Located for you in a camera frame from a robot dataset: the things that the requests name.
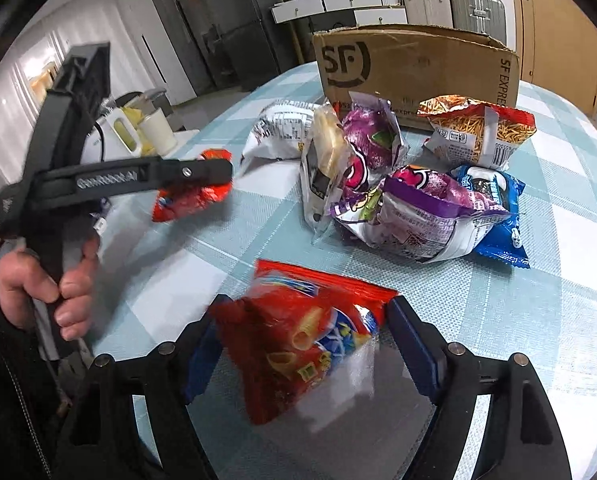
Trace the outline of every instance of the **white kettle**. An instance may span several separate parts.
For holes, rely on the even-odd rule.
[[[115,130],[114,126],[118,121],[120,121],[120,124],[122,124],[134,140],[135,145],[133,146],[133,149],[130,149]],[[102,160],[121,160],[133,156],[140,156],[141,150],[143,149],[143,143],[134,129],[134,126],[132,126],[130,120],[120,108],[112,109],[107,115],[99,118],[96,122],[101,126],[105,140],[105,151]],[[81,155],[81,164],[91,164],[93,162],[101,162],[101,137],[96,128],[93,128],[85,139],[83,153]]]

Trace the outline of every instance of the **blue snack bag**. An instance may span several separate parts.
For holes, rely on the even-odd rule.
[[[492,227],[474,248],[474,252],[508,265],[529,269],[530,261],[519,231],[519,197],[525,184],[502,171],[477,166],[460,166],[450,174],[461,186],[485,194],[512,213],[507,220]]]

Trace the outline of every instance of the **barcode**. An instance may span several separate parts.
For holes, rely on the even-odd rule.
[[[512,155],[512,151],[512,146],[496,144],[495,158],[493,158],[492,164],[495,166],[501,166],[510,157],[510,155]]]

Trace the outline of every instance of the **black jacket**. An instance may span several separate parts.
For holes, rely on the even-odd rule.
[[[60,399],[33,335],[0,311],[0,479],[47,479],[60,430]]]

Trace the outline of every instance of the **chip bag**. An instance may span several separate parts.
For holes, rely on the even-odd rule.
[[[342,200],[330,213],[370,247],[422,263],[471,252],[492,226],[510,216],[450,175],[419,166],[394,171],[365,199]]]
[[[226,158],[231,160],[232,154],[227,150],[205,150],[200,158]],[[156,196],[152,209],[152,222],[168,222],[202,211],[214,202],[221,202],[232,189],[232,183],[219,186],[195,186],[178,183],[161,189]]]
[[[451,174],[461,186],[483,193],[512,213],[507,220],[492,227],[474,248],[474,252],[529,269],[530,261],[523,248],[519,229],[519,197],[525,184],[502,171],[484,170],[476,166],[460,166]]]
[[[343,118],[343,133],[354,152],[344,176],[343,197],[360,198],[393,168],[402,166],[409,145],[390,103],[376,95],[350,92],[352,109]]]
[[[313,229],[317,228],[331,193],[338,192],[335,187],[351,156],[352,149],[343,137],[334,109],[329,104],[317,108],[301,155],[303,215]]]
[[[423,101],[418,115],[434,128],[425,146],[452,168],[475,164],[499,170],[537,130],[529,112],[459,95]]]
[[[317,386],[384,323],[397,292],[317,270],[258,260],[240,300],[215,304],[218,333],[243,378],[253,424]]]
[[[255,157],[300,158],[319,105],[279,99],[268,104],[245,141],[241,164]]]

